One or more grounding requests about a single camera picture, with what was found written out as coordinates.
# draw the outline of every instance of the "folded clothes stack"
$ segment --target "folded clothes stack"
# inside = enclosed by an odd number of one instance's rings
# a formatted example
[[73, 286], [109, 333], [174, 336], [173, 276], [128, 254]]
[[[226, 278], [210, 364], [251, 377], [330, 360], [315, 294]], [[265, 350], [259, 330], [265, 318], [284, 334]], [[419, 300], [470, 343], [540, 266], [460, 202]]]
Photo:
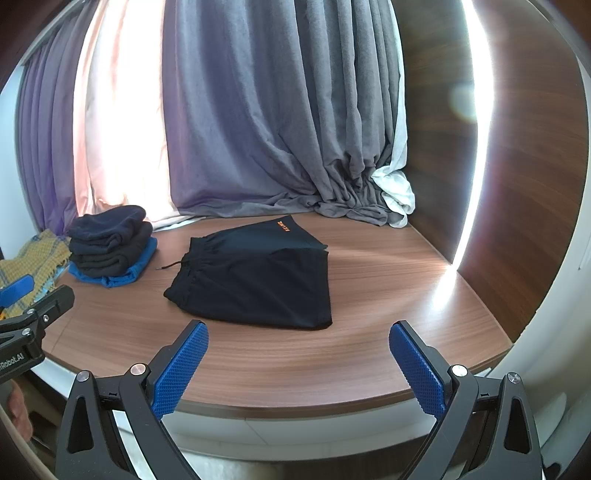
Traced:
[[68, 230], [70, 273], [105, 287], [137, 280], [157, 246], [145, 217], [142, 207], [123, 205], [74, 220]]

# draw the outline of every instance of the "blue folded shirt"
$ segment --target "blue folded shirt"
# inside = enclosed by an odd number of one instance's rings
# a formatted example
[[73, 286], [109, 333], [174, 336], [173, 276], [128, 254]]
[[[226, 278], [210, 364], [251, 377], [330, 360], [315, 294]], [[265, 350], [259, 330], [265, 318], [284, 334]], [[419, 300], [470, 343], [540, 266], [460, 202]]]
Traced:
[[150, 237], [150, 239], [148, 240], [148, 245], [142, 252], [138, 261], [134, 265], [129, 267], [127, 271], [120, 277], [92, 278], [88, 275], [84, 275], [80, 270], [78, 270], [76, 265], [72, 262], [70, 262], [69, 272], [78, 280], [83, 282], [96, 283], [99, 285], [103, 285], [107, 288], [122, 287], [123, 285], [128, 285], [138, 279], [139, 275], [146, 268], [146, 265], [148, 265], [148, 262], [150, 261], [150, 258], [152, 258], [152, 255], [154, 255], [157, 246], [158, 241], [153, 236]]

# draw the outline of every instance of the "yellow plaid cloth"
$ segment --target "yellow plaid cloth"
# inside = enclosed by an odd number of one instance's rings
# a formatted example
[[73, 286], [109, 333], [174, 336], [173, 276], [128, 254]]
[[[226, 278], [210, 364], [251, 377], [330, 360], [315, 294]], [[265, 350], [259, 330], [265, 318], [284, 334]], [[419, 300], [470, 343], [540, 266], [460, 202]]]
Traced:
[[0, 286], [6, 287], [24, 275], [32, 275], [35, 280], [33, 291], [25, 295], [2, 313], [5, 317], [14, 317], [23, 313], [34, 303], [43, 288], [53, 290], [54, 276], [70, 257], [67, 242], [45, 230], [31, 238], [12, 260], [0, 260]]

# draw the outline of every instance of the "pink curtain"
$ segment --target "pink curtain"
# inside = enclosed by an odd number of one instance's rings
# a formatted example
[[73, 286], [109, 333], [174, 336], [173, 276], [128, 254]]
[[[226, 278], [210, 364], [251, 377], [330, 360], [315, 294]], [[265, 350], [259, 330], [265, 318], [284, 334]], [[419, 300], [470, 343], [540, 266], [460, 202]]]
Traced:
[[162, 101], [165, 0], [100, 0], [74, 87], [80, 215], [141, 205], [155, 226], [179, 217], [170, 196]]

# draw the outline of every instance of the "metal screw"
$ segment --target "metal screw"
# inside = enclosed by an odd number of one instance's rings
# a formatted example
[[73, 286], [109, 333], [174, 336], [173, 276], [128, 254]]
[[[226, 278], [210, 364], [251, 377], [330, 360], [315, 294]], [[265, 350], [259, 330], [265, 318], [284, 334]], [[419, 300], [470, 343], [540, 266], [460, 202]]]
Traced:
[[90, 378], [90, 372], [88, 370], [83, 370], [78, 375], [76, 375], [76, 379], [78, 382], [85, 382]]
[[507, 378], [511, 383], [521, 383], [521, 377], [519, 376], [519, 374], [516, 374], [515, 372], [509, 372], [507, 374]]
[[144, 364], [135, 364], [129, 371], [132, 375], [141, 375], [146, 371], [146, 366]]
[[454, 365], [452, 367], [452, 373], [456, 377], [465, 377], [468, 374], [468, 370], [463, 365]]

